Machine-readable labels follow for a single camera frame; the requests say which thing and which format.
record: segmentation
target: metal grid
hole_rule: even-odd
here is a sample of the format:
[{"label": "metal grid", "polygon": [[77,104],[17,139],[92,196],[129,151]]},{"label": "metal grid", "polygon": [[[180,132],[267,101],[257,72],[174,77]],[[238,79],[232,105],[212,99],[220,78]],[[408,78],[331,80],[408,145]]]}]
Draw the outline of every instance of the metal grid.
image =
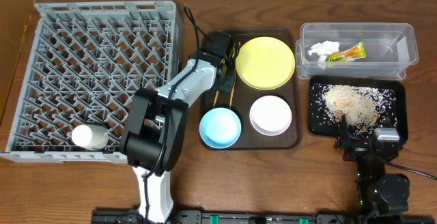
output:
[{"label": "metal grid", "polygon": [[118,152],[132,95],[141,87],[160,87],[177,72],[180,50],[173,44],[182,43],[182,27],[174,3],[36,7],[42,19],[7,152],[85,151],[71,140],[80,124],[107,127],[103,153]]}]

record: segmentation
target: white bowl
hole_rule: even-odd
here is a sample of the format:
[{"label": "white bowl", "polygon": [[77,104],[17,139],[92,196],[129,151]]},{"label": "white bowl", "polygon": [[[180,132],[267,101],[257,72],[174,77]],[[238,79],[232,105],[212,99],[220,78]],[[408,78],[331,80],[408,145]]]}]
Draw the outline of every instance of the white bowl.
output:
[{"label": "white bowl", "polygon": [[282,98],[264,96],[252,104],[249,119],[256,131],[276,136],[285,132],[292,123],[292,110]]}]

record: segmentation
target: yellow bowl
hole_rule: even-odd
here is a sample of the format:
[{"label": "yellow bowl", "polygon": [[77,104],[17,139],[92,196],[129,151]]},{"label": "yellow bowl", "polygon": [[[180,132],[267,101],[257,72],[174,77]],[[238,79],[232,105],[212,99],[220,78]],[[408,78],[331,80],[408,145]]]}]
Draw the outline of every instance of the yellow bowl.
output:
[{"label": "yellow bowl", "polygon": [[244,44],[236,59],[240,78],[250,87],[271,90],[288,82],[294,72],[292,50],[282,41],[258,37]]}]

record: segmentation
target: white cylinder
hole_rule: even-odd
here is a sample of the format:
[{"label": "white cylinder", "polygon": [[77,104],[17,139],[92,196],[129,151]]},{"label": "white cylinder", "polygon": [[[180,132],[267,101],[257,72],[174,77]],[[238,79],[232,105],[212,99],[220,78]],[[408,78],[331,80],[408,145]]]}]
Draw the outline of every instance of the white cylinder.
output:
[{"label": "white cylinder", "polygon": [[99,125],[80,125],[72,132],[73,143],[87,150],[101,150],[108,143],[107,128]]}]

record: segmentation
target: black tray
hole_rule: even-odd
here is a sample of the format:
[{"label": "black tray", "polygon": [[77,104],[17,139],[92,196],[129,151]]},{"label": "black tray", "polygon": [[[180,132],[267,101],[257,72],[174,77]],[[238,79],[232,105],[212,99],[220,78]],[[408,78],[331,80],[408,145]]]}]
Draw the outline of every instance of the black tray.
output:
[{"label": "black tray", "polygon": [[316,103],[315,97],[317,94],[313,86],[317,84],[323,85],[349,85],[353,87],[372,87],[378,89],[389,89],[394,92],[395,101],[392,105],[390,115],[397,118],[396,129],[398,133],[405,139],[408,139],[408,123],[407,123],[407,108],[406,95],[404,86],[398,81],[381,81],[373,79],[338,77],[338,76],[314,76],[309,83],[309,130],[315,135],[323,135],[330,137],[338,137],[338,124],[320,124],[321,113],[318,111],[320,105]]},{"label": "black tray", "polygon": [[[234,42],[240,42],[241,45],[249,40],[268,36],[286,43],[294,51],[294,41],[289,30],[284,28],[274,29],[241,29],[241,30],[224,30],[231,35]],[[290,127],[280,135],[266,136],[257,132],[249,121],[249,111],[252,104],[260,97],[274,95],[284,99],[292,110],[292,123]],[[216,102],[217,107],[229,108],[231,93],[220,92]],[[215,92],[206,92],[201,97],[201,117],[212,109],[215,99]],[[237,142],[232,146],[220,150],[269,150],[269,149],[289,149],[297,145],[302,140],[302,126],[300,121],[299,96],[298,96],[298,79],[296,70],[291,79],[283,86],[274,90],[257,90],[246,85],[240,77],[236,76],[234,99],[232,101],[232,111],[234,111],[241,120],[242,132]]]}]

